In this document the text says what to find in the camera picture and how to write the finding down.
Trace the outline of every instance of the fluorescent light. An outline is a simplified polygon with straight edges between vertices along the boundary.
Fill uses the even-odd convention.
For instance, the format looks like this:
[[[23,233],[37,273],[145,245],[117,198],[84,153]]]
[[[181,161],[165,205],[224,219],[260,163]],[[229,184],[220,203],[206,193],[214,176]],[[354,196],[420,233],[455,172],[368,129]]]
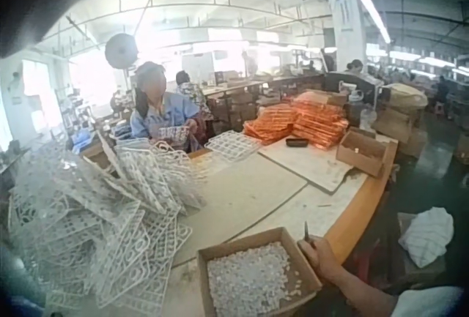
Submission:
[[[288,52],[291,51],[291,48],[288,48],[286,46],[280,46],[280,45],[275,45],[275,44],[264,44],[260,43],[259,44],[260,48],[267,48],[270,51],[281,51],[281,52]]]
[[[389,44],[391,42],[391,38],[389,37],[388,30],[384,26],[383,20],[380,17],[380,14],[376,10],[376,8],[373,5],[372,0],[360,0],[365,9],[368,11],[370,17],[372,18],[375,26],[380,30],[381,35],[383,36],[383,39],[386,44]]]
[[[401,51],[389,51],[389,57],[392,59],[401,59],[402,61],[415,61],[421,58],[420,55]]]
[[[307,48],[306,51],[312,52],[312,53],[319,53],[321,52],[320,48]]]
[[[386,57],[388,55],[388,53],[386,52],[386,50],[380,50],[380,49],[367,49],[366,50],[366,55],[367,56],[378,56],[378,57]]]
[[[303,45],[288,45],[287,46],[290,50],[305,50],[306,46]]]
[[[457,70],[456,68],[453,68],[453,72],[455,72],[457,74],[465,75],[466,77],[469,77],[469,72],[466,72],[465,70]]]
[[[435,66],[435,67],[456,67],[456,65],[454,63],[451,63],[451,62],[447,62],[447,61],[443,61],[442,59],[436,59],[434,57],[425,57],[423,59],[420,59],[419,62],[421,63],[427,63],[431,66]]]
[[[436,74],[432,74],[432,73],[427,73],[427,72],[422,72],[421,70],[411,70],[410,71],[411,73],[414,73],[416,75],[425,75],[426,77],[430,78],[430,79],[433,79],[436,77]]]
[[[337,48],[325,48],[324,53],[334,53],[337,51]]]
[[[193,53],[205,53],[210,51],[245,50],[249,47],[248,41],[227,40],[196,42],[192,45]]]

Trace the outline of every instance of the cardboard sheet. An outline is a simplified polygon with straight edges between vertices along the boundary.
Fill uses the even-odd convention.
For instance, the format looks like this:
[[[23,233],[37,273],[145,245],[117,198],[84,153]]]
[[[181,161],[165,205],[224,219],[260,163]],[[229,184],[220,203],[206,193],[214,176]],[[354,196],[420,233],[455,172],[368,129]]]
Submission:
[[[209,176],[202,195],[207,205],[181,217],[193,233],[176,254],[173,265],[196,257],[196,251],[236,237],[290,199],[306,181],[253,154]]]
[[[287,147],[285,139],[282,139],[262,147],[259,153],[332,193],[341,184],[346,172],[353,168],[336,160],[336,151],[336,147],[323,151],[312,145],[305,148]]]
[[[303,238],[305,220],[308,221],[310,234],[324,236],[347,208],[366,178],[364,173],[348,176],[333,195],[311,185],[304,187],[282,207],[239,237],[284,226],[294,240],[299,240]],[[171,271],[163,305],[164,317],[205,316],[197,271],[196,260]]]
[[[344,183],[332,195],[309,185],[268,218],[241,234],[241,237],[282,225],[293,239],[299,240],[304,235],[305,221],[308,221],[310,234],[324,236],[349,206],[367,177],[365,173],[347,176]]]

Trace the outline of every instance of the ceiling light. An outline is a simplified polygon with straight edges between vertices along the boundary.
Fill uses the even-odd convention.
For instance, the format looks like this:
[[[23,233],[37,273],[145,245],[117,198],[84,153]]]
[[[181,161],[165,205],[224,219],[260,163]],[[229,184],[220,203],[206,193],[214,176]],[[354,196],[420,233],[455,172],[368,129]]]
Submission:
[[[465,70],[457,70],[456,68],[453,68],[453,72],[469,77],[469,72],[466,72]]]
[[[437,76],[436,74],[422,72],[421,70],[411,70],[410,72],[413,73],[413,74],[416,74],[416,75],[425,75],[426,77],[428,77],[430,79],[433,79]]]
[[[288,48],[286,46],[280,46],[280,45],[274,45],[274,44],[259,44],[260,48],[267,48],[270,51],[282,51],[282,52],[287,52],[291,51],[291,48]]]
[[[319,53],[321,52],[320,48],[307,48],[306,51],[312,52],[312,53]]]
[[[370,17],[372,18],[375,26],[379,29],[381,35],[383,36],[383,39],[386,44],[389,44],[391,42],[391,38],[389,37],[388,30],[384,26],[383,20],[380,17],[380,14],[376,10],[376,8],[373,5],[372,0],[360,0],[365,9],[368,11]]]
[[[367,48],[366,55],[375,57],[386,57],[388,53],[386,52],[386,50],[380,50],[379,48]]]
[[[435,66],[435,67],[456,67],[454,63],[443,61],[442,59],[436,59],[434,57],[424,57],[420,60],[418,60],[420,63],[427,63],[430,66]]]
[[[305,50],[306,46],[303,45],[288,45],[287,46],[290,50]]]
[[[337,51],[337,48],[324,48],[324,53],[334,53]]]
[[[420,55],[401,51],[389,51],[389,57],[392,59],[401,59],[402,61],[415,61],[421,58]]]

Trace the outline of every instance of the worker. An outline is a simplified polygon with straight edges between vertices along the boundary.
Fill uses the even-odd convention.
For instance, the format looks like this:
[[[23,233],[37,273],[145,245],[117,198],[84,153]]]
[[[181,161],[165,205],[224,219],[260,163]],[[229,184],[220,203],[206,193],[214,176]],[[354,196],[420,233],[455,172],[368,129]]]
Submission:
[[[349,64],[347,64],[347,72],[359,74],[363,70],[363,62],[359,59],[354,59]]]
[[[257,73],[256,60],[248,55],[246,51],[243,51],[242,55],[244,59],[246,77],[254,77]]]
[[[193,103],[200,108],[200,117],[205,122],[205,128],[207,131],[207,139],[215,136],[213,130],[213,114],[207,106],[207,99],[200,89],[200,86],[196,83],[191,83],[191,77],[186,71],[181,70],[176,74],[177,91],[189,97]]]
[[[435,101],[446,104],[448,93],[448,82],[446,81],[445,77],[440,75],[440,81],[437,83],[437,94],[435,95]]]
[[[130,117],[130,127],[135,138],[157,141],[160,127],[189,127],[198,138],[204,127],[199,118],[199,106],[188,97],[166,91],[164,67],[145,62],[136,70],[136,109]]]
[[[447,316],[462,297],[463,289],[440,286],[404,291],[399,297],[373,288],[349,273],[336,259],[327,239],[310,236],[299,242],[315,272],[334,284],[364,317]]]

